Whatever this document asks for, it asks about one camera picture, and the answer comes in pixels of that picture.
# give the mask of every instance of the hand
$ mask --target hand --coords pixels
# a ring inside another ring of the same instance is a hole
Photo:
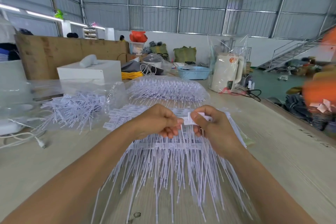
[[[131,122],[137,127],[137,139],[143,139],[150,134],[160,134],[163,137],[173,138],[179,134],[178,129],[183,124],[183,119],[168,108],[155,104]]]
[[[212,122],[207,121],[198,114],[204,112],[212,117]],[[223,158],[229,159],[235,152],[245,149],[236,136],[230,121],[225,113],[210,105],[204,105],[195,109],[190,114],[192,120],[199,126],[194,126],[194,132],[201,136],[200,127],[204,130],[204,136],[211,143],[212,148]]]

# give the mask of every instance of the person's left hand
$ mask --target person's left hand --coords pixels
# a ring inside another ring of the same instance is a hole
[[[136,126],[136,138],[143,139],[150,134],[160,134],[163,137],[173,138],[179,134],[178,130],[183,119],[160,104],[155,104],[130,122]]]

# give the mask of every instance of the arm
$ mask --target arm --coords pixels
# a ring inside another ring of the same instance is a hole
[[[172,138],[178,134],[177,128],[182,121],[164,106],[154,105],[112,131],[54,176],[11,212],[2,224],[80,222],[99,187],[133,140],[153,133]]]
[[[213,122],[208,122],[197,112],[211,116]],[[221,157],[230,161],[263,223],[316,223],[266,168],[244,148],[225,113],[206,105],[191,113],[191,118],[205,131],[212,148]],[[198,136],[201,135],[199,126],[194,126]]]

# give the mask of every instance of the kettle handle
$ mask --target kettle handle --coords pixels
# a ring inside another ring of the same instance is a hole
[[[235,81],[234,81],[235,84],[240,83],[240,81],[241,81],[241,79],[242,79],[244,65],[245,65],[244,57],[240,56],[240,57],[239,57],[239,64],[238,64],[237,77],[236,77],[236,79],[235,79]]]

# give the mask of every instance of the forearm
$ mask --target forearm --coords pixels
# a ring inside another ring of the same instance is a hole
[[[130,122],[117,128],[38,189],[2,223],[78,223],[134,137]]]
[[[316,223],[246,149],[229,159],[263,223]]]

